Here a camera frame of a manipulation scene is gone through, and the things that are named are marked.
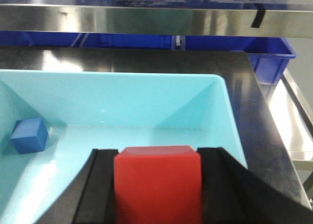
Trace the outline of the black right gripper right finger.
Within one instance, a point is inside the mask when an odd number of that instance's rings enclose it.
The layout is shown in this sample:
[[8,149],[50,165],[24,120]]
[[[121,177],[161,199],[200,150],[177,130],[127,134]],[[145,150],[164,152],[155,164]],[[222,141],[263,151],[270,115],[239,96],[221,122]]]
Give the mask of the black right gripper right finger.
[[224,148],[198,148],[205,224],[311,224],[313,212],[271,187]]

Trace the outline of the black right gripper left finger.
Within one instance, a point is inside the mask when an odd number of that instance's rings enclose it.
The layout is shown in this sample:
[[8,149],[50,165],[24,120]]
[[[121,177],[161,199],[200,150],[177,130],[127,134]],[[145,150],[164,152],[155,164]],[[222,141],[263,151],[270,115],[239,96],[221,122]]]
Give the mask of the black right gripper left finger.
[[115,224],[113,180],[116,149],[93,149],[90,157],[37,224]]

